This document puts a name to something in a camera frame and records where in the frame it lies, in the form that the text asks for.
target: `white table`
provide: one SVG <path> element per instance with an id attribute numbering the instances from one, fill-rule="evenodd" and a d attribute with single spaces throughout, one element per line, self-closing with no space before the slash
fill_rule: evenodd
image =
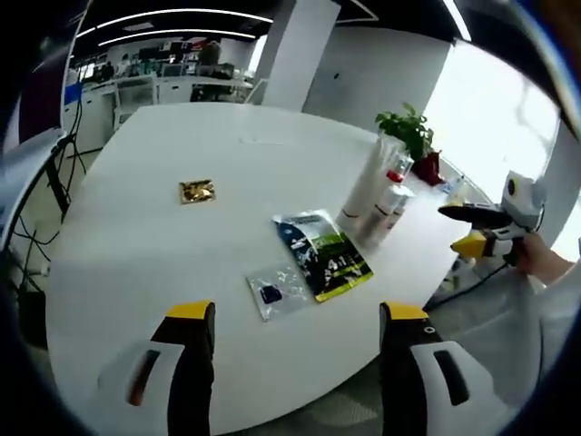
<path id="1" fill-rule="evenodd" d="M 139 109 L 74 199 L 54 250 L 46 328 L 59 391 L 74 411 L 103 365 L 151 336 L 177 303 L 216 303 L 214 434 L 275 419 L 318 399 L 379 352 L 379 304 L 425 303 L 468 225 L 419 194 L 383 248 L 375 276 L 337 298 L 263 322 L 245 274 L 291 255 L 271 216 L 335 214 L 375 134 L 307 114 L 197 103 Z M 217 200 L 180 205 L 178 182 L 211 178 Z"/>
<path id="2" fill-rule="evenodd" d="M 202 75 L 180 75 L 177 77 L 158 77 L 157 84 L 178 84 L 185 82 L 187 84 L 216 84 L 219 86 L 230 86 L 234 88 L 252 89 L 253 84 L 249 84 L 241 79 L 216 79 L 214 77 L 205 77 Z"/>

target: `cable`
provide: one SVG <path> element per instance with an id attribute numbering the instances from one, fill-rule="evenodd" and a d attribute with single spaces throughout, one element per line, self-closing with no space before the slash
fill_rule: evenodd
<path id="1" fill-rule="evenodd" d="M 466 295 L 467 293 L 470 293 L 470 292 L 474 291 L 475 289 L 477 289 L 478 287 L 480 287 L 481 285 L 483 285 L 488 279 L 490 279 L 494 275 L 500 273 L 502 270 L 504 270 L 507 267 L 508 267 L 508 263 L 503 263 L 502 266 L 496 268 L 496 270 L 494 270 L 493 272 L 491 272 L 484 279 L 480 280 L 480 282 L 478 282 L 476 284 L 473 284 L 472 286 L 468 287 L 467 289 L 464 289 L 462 291 L 455 292 L 452 295 L 449 295 L 449 297 L 446 297 L 446 298 L 443 298 L 442 300 L 433 302 L 432 304 L 430 304 L 428 302 L 426 304 L 426 306 L 424 307 L 424 311 L 426 311 L 426 312 L 433 311 L 434 309 L 437 309 L 439 306 L 441 306 L 442 304 L 444 304 L 446 302 L 451 302 L 452 300 L 456 300 L 458 297 L 460 297 L 462 295 Z"/>
<path id="2" fill-rule="evenodd" d="M 66 200 L 70 203 L 71 202 L 71 195 L 69 194 L 69 192 L 66 190 L 66 188 L 64 187 L 64 185 L 61 183 L 61 187 L 63 188 L 64 194 L 66 195 Z"/>
<path id="3" fill-rule="evenodd" d="M 83 158 L 81 157 L 81 154 L 79 153 L 79 149 L 76 146 L 76 138 L 77 138 L 77 135 L 79 134 L 79 128 L 81 127 L 81 119 L 83 118 L 83 104 L 81 103 L 81 97 L 79 97 L 79 103 L 77 105 L 77 112 L 79 113 L 79 124 L 76 126 L 76 130 L 74 131 L 74 136 L 73 136 L 73 150 L 74 150 L 73 159 L 75 157 L 79 158 L 79 162 L 81 163 L 81 166 L 83 167 L 83 173 L 87 174 L 87 167 L 84 165 Z"/>
<path id="4" fill-rule="evenodd" d="M 33 278 L 30 276 L 30 274 L 28 273 L 27 270 L 25 270 L 22 265 L 18 262 L 15 262 L 15 265 L 18 267 L 18 269 L 22 272 L 22 274 L 24 275 L 24 277 L 26 277 L 26 280 L 33 285 L 33 288 L 35 288 L 38 292 L 42 292 L 44 293 L 44 291 L 42 289 L 40 289 L 40 287 L 38 286 L 38 284 L 36 284 L 36 282 L 33 280 Z"/>
<path id="5" fill-rule="evenodd" d="M 30 260 L 30 253 L 33 250 L 33 242 L 31 241 L 28 244 L 28 249 L 26 250 L 26 257 L 25 257 L 25 270 L 28 269 L 28 261 Z M 22 280 L 20 281 L 20 287 L 22 288 L 25 285 L 25 277 L 24 275 L 22 276 Z"/>
<path id="6" fill-rule="evenodd" d="M 57 173 L 61 172 L 61 166 L 63 166 L 63 159 L 64 159 L 64 150 L 61 150 L 61 156 L 60 159 L 58 160 L 58 165 L 56 166 Z"/>
<path id="7" fill-rule="evenodd" d="M 77 86 L 82 86 L 80 80 L 77 82 Z M 81 112 L 81 106 L 82 106 L 81 97 L 82 97 L 82 95 L 83 95 L 83 93 L 81 93 L 81 95 L 79 95 L 79 98 L 76 101 L 76 111 L 74 113 L 73 125 L 71 126 L 71 133 L 74 132 L 75 128 L 77 128 L 77 130 L 78 130 L 77 122 L 78 122 L 78 124 L 81 124 L 81 113 L 82 113 Z"/>
<path id="8" fill-rule="evenodd" d="M 30 240 L 32 241 L 32 238 L 28 237 L 28 236 L 27 236 L 27 235 L 25 235 L 25 234 L 21 234 L 21 233 L 19 233 L 19 232 L 13 232 L 13 233 L 14 233 L 16 236 L 20 236 L 21 238 L 25 238 L 25 239 L 30 239 Z M 51 239 L 49 239 L 47 242 L 38 241 L 38 240 L 37 240 L 37 239 L 36 239 L 34 236 L 33 236 L 33 238 L 35 238 L 35 241 L 36 241 L 38 244 L 40 244 L 40 245 L 50 245 L 50 243 L 51 243 L 52 241 L 54 241 L 54 239 L 56 239 L 56 236 L 58 236 L 58 235 L 59 235 L 59 233 L 60 233 L 60 231 L 56 232 L 56 233 L 54 234 L 54 236 L 53 236 Z"/>
<path id="9" fill-rule="evenodd" d="M 40 243 L 38 243 L 38 241 L 28 232 L 28 229 L 26 229 L 25 220 L 23 219 L 22 215 L 18 216 L 18 219 L 20 220 L 20 223 L 22 224 L 22 228 L 23 228 L 23 230 L 26 233 L 26 236 L 23 236 L 23 235 L 20 235 L 20 234 L 18 236 L 22 236 L 24 238 L 30 239 L 33 243 L 35 243 L 36 244 L 36 248 L 38 249 L 38 251 L 40 252 L 40 254 L 42 254 L 43 257 L 46 259 L 46 261 L 50 263 L 51 262 L 51 258 L 46 255 L 46 253 L 44 252 L 43 248 L 40 246 Z"/>
<path id="10" fill-rule="evenodd" d="M 71 184 L 73 183 L 73 176 L 74 176 L 74 166 L 76 165 L 76 159 L 74 157 L 73 154 L 73 166 L 71 166 L 71 173 L 69 174 L 69 180 L 66 182 L 66 186 L 65 186 L 65 190 L 66 192 L 69 194 L 69 198 L 70 198 L 70 192 L 71 192 Z"/>

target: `window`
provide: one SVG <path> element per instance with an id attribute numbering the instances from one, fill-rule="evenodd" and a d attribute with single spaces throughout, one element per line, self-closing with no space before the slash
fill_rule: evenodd
<path id="1" fill-rule="evenodd" d="M 537 178 L 556 139 L 558 110 L 519 71 L 474 45 L 450 50 L 424 115 L 433 147 L 493 202 L 508 171 Z"/>
<path id="2" fill-rule="evenodd" d="M 94 62 L 87 65 L 83 65 L 81 67 L 81 80 L 93 77 L 93 74 L 94 74 Z"/>
<path id="3" fill-rule="evenodd" d="M 253 73 L 256 73 L 256 70 L 258 68 L 258 64 L 261 61 L 262 50 L 264 50 L 264 45 L 266 44 L 267 37 L 268 37 L 267 35 L 261 36 L 259 38 L 259 40 L 256 41 L 256 44 L 254 46 L 254 50 L 252 51 L 251 62 L 248 65 L 248 69 L 249 69 L 249 71 L 252 71 Z"/>

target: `person's hand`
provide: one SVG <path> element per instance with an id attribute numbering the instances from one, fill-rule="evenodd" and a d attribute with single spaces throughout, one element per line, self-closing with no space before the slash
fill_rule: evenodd
<path id="1" fill-rule="evenodd" d="M 527 233 L 515 244 L 517 268 L 522 273 L 534 275 L 546 285 L 554 282 L 573 266 L 572 263 L 548 248 L 536 233 Z"/>

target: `computer monitor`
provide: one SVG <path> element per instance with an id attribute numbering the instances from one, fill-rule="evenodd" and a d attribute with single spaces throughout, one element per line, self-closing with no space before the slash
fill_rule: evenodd
<path id="1" fill-rule="evenodd" d="M 162 77 L 177 77 L 183 75 L 184 64 L 166 64 L 163 66 Z"/>
<path id="2" fill-rule="evenodd" d="M 182 55 L 190 51 L 190 44 L 182 41 L 172 42 L 170 45 L 170 53 L 172 55 Z"/>
<path id="3" fill-rule="evenodd" d="M 139 59 L 146 61 L 149 59 L 157 59 L 160 53 L 159 47 L 148 47 L 139 50 Z"/>

